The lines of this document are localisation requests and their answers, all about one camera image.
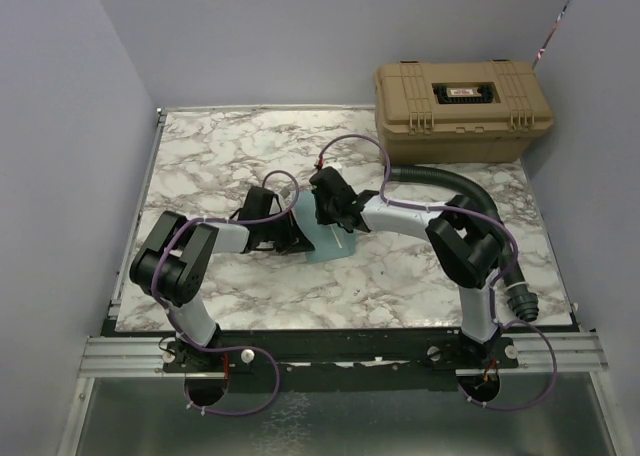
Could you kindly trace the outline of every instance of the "light blue cloth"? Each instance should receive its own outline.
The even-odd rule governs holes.
[[[322,226],[316,222],[316,202],[311,191],[300,193],[293,210],[298,226],[316,248],[305,253],[307,262],[323,263],[346,258],[356,252],[355,232],[349,234],[336,224]]]

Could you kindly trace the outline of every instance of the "table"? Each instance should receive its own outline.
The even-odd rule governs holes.
[[[162,211],[228,216],[251,184],[273,169],[292,172],[304,187],[320,148],[333,137],[376,135],[371,109],[232,109],[174,111],[153,167],[131,258]],[[338,143],[327,162],[338,162],[359,192],[377,189],[382,167],[365,141]],[[571,324],[564,294],[526,176],[519,162],[448,164],[444,169],[482,185],[496,201],[520,245],[520,265],[540,299],[537,324]],[[286,184],[274,178],[275,189]],[[422,185],[391,185],[398,199],[446,201],[452,192]],[[222,254],[212,258],[201,288],[205,305],[223,329],[347,329],[459,326],[458,290],[424,241],[392,233],[359,234],[350,258],[308,264],[304,255]],[[171,329],[150,296],[126,281],[117,331]],[[513,319],[503,288],[501,320]]]

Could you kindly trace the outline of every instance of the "gray floor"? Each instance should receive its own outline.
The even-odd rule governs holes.
[[[503,378],[496,402],[524,402],[547,375]],[[249,407],[264,395],[234,396]],[[474,407],[458,393],[284,393],[247,418],[185,408],[182,381],[103,380],[81,455],[613,455],[588,374],[564,374],[542,405],[516,413]]]

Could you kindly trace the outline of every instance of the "gray partition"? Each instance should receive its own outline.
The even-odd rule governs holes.
[[[566,0],[101,0],[162,106],[374,101],[401,59],[533,61]]]
[[[156,114],[98,0],[0,0],[0,453],[56,451]]]
[[[524,162],[569,296],[600,334],[640,448],[638,21],[638,0],[575,0],[538,66],[556,125]]]

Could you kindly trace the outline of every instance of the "metal frame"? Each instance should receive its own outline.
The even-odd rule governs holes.
[[[168,111],[247,111],[247,110],[372,110],[372,105],[251,105],[251,106],[209,106],[193,108],[170,108],[158,110],[158,126],[153,141],[152,152],[147,163],[144,182],[136,205],[136,215],[132,222],[120,272],[111,298],[107,318],[117,318],[121,291],[127,274],[127,264],[137,235],[142,208],[147,196],[153,167],[162,139]],[[635,451],[614,394],[608,364],[596,333],[553,332],[546,333],[556,352],[559,372],[590,373],[604,425],[612,441],[616,454],[633,456]],[[540,337],[532,333],[509,334],[518,349],[520,367],[503,369],[501,374],[531,374],[551,371],[548,349]],[[96,379],[101,378],[184,378],[181,373],[162,372],[163,351],[158,346],[159,337],[99,337],[89,338],[82,357],[74,399],[69,411],[67,424],[58,449],[58,456],[73,456],[77,453],[84,422],[87,417],[91,395]],[[399,363],[398,361],[375,361],[374,364]],[[293,369],[303,363],[291,363]],[[458,375],[477,374],[475,370],[457,371]],[[223,378],[222,373],[190,373],[189,378]]]

